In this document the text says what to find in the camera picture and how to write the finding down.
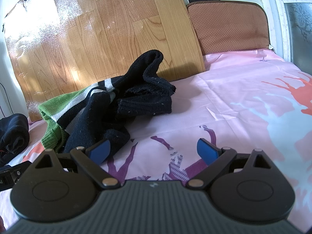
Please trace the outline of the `navy green striped knit sweater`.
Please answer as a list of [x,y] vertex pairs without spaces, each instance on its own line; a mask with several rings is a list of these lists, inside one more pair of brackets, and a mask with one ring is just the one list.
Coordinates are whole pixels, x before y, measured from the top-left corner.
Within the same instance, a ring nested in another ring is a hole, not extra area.
[[108,78],[78,91],[62,94],[39,105],[47,122],[41,143],[58,153],[77,146],[89,148],[109,141],[114,155],[129,140],[127,125],[138,116],[172,112],[175,86],[157,75],[163,53],[140,55],[122,76]]

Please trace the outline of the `dark navy folded garment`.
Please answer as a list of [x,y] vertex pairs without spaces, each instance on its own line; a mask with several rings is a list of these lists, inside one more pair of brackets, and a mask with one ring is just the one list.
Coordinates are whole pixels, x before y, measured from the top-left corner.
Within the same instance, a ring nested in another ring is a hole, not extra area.
[[1,168],[24,151],[30,141],[28,119],[15,113],[1,119]]

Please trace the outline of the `pink deer print bedsheet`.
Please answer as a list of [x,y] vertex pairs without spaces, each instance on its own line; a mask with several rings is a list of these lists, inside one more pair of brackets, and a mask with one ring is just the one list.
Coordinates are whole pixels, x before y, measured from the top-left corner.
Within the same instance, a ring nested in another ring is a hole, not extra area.
[[[26,151],[32,164],[1,191],[1,233],[311,233],[311,76],[268,50],[212,54],[171,82],[172,112],[138,116],[100,167],[101,188],[68,153]],[[201,139],[237,157],[204,189]]]

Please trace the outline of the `wood pattern vinyl sheet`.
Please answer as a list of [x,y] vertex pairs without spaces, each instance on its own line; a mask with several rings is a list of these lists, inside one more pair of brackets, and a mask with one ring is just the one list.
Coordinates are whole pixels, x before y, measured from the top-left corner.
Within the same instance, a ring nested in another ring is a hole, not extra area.
[[204,70],[183,0],[17,0],[1,32],[33,121],[39,104],[123,75],[148,50],[168,81]]

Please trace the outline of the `brown perforated cushion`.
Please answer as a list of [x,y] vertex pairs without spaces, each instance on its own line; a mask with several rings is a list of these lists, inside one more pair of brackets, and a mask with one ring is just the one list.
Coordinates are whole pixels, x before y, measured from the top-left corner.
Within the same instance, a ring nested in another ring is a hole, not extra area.
[[256,3],[192,2],[187,10],[203,55],[269,47],[267,15]]

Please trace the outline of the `white window frame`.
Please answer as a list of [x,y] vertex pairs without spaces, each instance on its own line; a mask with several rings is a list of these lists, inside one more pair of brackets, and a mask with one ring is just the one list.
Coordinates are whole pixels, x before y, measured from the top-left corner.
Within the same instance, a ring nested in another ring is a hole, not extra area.
[[311,0],[261,1],[275,53],[311,74]]

